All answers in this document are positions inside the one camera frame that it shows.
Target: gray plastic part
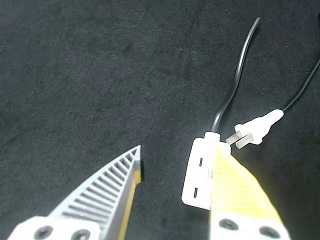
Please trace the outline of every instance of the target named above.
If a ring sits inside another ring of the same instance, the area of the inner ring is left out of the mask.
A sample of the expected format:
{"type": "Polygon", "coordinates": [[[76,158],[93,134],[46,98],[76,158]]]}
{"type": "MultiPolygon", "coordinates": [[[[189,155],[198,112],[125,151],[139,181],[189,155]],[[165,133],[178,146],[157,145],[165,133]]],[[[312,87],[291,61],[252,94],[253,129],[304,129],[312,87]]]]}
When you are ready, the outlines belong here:
{"type": "Polygon", "coordinates": [[[118,239],[136,171],[141,171],[141,146],[118,156],[70,193],[48,217],[99,224],[100,240],[118,239]]]}
{"type": "Polygon", "coordinates": [[[93,221],[34,216],[18,224],[7,240],[99,240],[93,221]]]}

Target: electrical plug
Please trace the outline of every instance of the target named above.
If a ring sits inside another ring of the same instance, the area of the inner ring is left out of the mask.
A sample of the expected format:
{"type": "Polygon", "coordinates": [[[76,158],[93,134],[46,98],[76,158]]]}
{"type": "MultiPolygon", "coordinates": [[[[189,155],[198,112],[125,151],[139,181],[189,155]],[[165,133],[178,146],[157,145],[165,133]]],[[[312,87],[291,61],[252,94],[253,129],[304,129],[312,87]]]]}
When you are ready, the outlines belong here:
{"type": "Polygon", "coordinates": [[[229,145],[235,143],[238,149],[248,144],[259,145],[262,143],[263,138],[269,133],[271,126],[283,116],[284,112],[282,110],[275,109],[245,124],[237,124],[234,126],[235,134],[228,137],[225,142],[229,145]]]}

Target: white plug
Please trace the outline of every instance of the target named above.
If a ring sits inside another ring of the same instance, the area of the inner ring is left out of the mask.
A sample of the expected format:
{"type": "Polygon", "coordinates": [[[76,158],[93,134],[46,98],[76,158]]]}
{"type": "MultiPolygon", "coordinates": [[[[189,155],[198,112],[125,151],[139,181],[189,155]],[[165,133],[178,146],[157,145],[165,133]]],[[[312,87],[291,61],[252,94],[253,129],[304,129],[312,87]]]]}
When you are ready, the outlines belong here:
{"type": "Polygon", "coordinates": [[[275,109],[245,124],[237,124],[234,126],[235,134],[228,137],[225,142],[229,145],[235,143],[238,149],[248,144],[259,145],[262,143],[262,139],[269,133],[271,126],[283,116],[284,112],[282,110],[275,109]]]}
{"type": "Polygon", "coordinates": [[[220,134],[215,132],[206,132],[204,138],[193,141],[181,195],[184,204],[210,210],[217,145],[223,145],[223,151],[231,153],[230,146],[220,142],[220,134]]]}

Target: black cable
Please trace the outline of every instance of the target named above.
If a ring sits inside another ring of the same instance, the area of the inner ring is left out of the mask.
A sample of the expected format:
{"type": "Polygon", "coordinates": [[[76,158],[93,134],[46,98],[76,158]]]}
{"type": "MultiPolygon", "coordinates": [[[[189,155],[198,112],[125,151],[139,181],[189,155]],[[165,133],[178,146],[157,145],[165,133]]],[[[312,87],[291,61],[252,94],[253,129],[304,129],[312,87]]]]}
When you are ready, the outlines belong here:
{"type": "Polygon", "coordinates": [[[260,19],[261,19],[260,17],[257,17],[255,19],[254,23],[252,24],[252,26],[249,30],[248,35],[246,36],[246,39],[245,39],[244,44],[242,46],[242,50],[241,50],[240,57],[238,60],[238,65],[236,67],[236,71],[234,74],[233,84],[230,88],[228,95],[225,97],[220,108],[218,109],[218,111],[216,112],[216,114],[214,116],[212,127],[211,127],[211,132],[216,133],[218,131],[218,127],[219,127],[221,118],[222,118],[225,110],[227,109],[228,105],[230,104],[232,98],[235,96],[235,93],[236,93],[237,88],[239,86],[239,81],[240,81],[242,69],[244,67],[244,62],[245,62],[245,57],[246,57],[246,53],[248,50],[248,46],[249,46],[249,43],[250,43],[252,36],[254,35],[256,28],[260,22],[260,19]]]}
{"type": "Polygon", "coordinates": [[[298,91],[296,91],[295,95],[293,95],[293,97],[284,105],[284,107],[281,108],[282,111],[285,112],[288,108],[291,107],[292,104],[294,104],[298,100],[298,98],[301,96],[301,94],[306,90],[306,87],[308,86],[310,80],[312,79],[312,77],[316,73],[319,65],[320,65],[320,55],[318,57],[318,60],[315,62],[311,72],[309,73],[308,77],[301,84],[298,91]]]}

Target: yellow plastic part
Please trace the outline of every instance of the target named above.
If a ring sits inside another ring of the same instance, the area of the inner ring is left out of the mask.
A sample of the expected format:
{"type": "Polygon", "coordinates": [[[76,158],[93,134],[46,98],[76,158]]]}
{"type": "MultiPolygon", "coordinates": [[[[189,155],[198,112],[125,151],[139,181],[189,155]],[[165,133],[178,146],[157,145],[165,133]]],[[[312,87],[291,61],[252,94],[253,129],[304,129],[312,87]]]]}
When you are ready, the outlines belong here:
{"type": "Polygon", "coordinates": [[[141,171],[140,170],[136,170],[134,172],[134,177],[133,177],[133,182],[131,184],[129,197],[128,197],[128,200],[126,202],[125,212],[124,212],[124,215],[123,215],[123,219],[122,219],[122,224],[121,224],[121,229],[120,229],[120,232],[119,232],[118,240],[124,240],[125,239],[127,226],[128,226],[128,221],[129,221],[129,216],[130,216],[130,211],[131,211],[131,206],[132,206],[132,202],[134,200],[136,186],[139,183],[141,183],[141,171]]]}
{"type": "Polygon", "coordinates": [[[219,146],[214,159],[211,219],[217,212],[228,212],[282,223],[268,196],[244,166],[219,146]]]}

